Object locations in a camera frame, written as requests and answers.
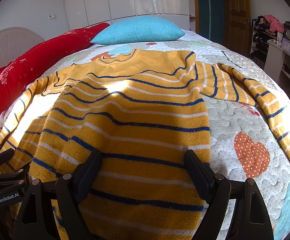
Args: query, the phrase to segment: clock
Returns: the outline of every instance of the clock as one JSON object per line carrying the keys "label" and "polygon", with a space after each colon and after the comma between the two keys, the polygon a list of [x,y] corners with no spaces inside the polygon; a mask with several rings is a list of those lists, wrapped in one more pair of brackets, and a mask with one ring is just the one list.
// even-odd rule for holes
{"label": "clock", "polygon": [[288,51],[290,53],[290,22],[286,21],[284,25],[283,32],[283,42],[281,44],[281,48]]}
{"label": "clock", "polygon": [[283,38],[283,42],[281,44],[281,48],[290,53],[290,41],[288,39],[286,39],[286,38]]}

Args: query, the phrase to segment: dark green curtain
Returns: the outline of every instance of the dark green curtain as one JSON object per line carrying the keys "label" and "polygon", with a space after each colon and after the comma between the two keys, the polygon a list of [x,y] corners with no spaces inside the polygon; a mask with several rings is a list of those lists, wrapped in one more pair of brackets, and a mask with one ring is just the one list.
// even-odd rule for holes
{"label": "dark green curtain", "polygon": [[219,44],[224,37],[224,0],[198,0],[199,35]]}

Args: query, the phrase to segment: pink clothing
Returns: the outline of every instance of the pink clothing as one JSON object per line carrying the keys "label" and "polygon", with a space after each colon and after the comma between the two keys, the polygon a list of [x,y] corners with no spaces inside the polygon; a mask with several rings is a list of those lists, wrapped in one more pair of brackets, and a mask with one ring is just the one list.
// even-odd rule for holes
{"label": "pink clothing", "polygon": [[274,33],[275,31],[279,31],[281,33],[284,32],[283,25],[271,14],[264,16],[267,21],[270,22],[270,30]]}

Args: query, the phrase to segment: teal pillow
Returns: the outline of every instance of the teal pillow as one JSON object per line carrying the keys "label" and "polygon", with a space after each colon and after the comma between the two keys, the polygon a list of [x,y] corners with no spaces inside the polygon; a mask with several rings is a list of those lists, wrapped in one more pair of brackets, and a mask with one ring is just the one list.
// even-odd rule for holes
{"label": "teal pillow", "polygon": [[184,35],[185,33],[171,21],[153,16],[140,16],[114,23],[97,34],[91,43],[113,45],[174,41]]}

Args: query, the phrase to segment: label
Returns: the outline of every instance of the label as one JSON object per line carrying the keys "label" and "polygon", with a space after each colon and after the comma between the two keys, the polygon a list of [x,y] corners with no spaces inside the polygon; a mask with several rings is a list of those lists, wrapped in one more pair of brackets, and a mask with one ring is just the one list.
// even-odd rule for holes
{"label": "label", "polygon": [[8,195],[5,196],[0,196],[0,205],[4,205],[6,201],[14,201],[22,197],[22,194],[20,191],[15,191],[12,193],[9,193]]}

